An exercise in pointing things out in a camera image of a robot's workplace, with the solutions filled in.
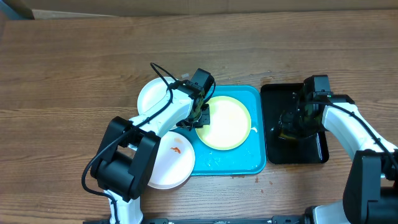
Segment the green yellow scrub sponge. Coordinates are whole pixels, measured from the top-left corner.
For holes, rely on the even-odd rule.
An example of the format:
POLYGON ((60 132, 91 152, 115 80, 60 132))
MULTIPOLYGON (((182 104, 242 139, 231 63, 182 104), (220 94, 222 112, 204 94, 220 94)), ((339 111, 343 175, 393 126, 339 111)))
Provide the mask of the green yellow scrub sponge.
POLYGON ((282 139, 298 139, 299 136, 295 132, 291 132, 288 129, 280 129, 278 133, 278 137, 282 139))

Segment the yellow green rimmed plate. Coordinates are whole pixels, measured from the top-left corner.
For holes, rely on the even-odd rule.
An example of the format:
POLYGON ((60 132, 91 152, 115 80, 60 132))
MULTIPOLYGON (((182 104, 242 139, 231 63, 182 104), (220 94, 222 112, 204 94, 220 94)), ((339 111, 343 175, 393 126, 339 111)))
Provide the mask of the yellow green rimmed plate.
POLYGON ((251 116, 248 109, 230 96, 216 96, 208 102, 210 124, 196 129, 208 147, 227 151, 240 146, 249 136, 251 116))

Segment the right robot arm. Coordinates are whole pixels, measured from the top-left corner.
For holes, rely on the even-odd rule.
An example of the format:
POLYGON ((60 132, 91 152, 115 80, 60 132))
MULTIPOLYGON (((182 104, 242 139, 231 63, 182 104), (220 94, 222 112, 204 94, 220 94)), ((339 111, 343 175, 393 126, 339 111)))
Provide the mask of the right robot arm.
POLYGON ((386 141, 362 117, 348 95, 336 95, 327 75, 304 80, 291 108, 282 113, 278 137, 304 140, 329 131, 352 160, 339 202, 312 209, 312 223, 397 223, 397 146, 386 141))

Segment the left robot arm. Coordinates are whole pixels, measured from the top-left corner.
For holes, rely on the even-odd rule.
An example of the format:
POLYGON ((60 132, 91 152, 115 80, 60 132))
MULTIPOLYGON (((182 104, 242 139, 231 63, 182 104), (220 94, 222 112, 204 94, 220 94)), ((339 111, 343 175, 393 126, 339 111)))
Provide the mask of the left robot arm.
POLYGON ((191 79, 165 85, 165 96, 145 113, 111 120, 82 173, 82 187, 109 200, 106 223, 141 223, 139 197, 149 183, 162 136, 174 126, 190 131, 210 123, 207 102, 216 86, 211 73, 199 68, 191 79))

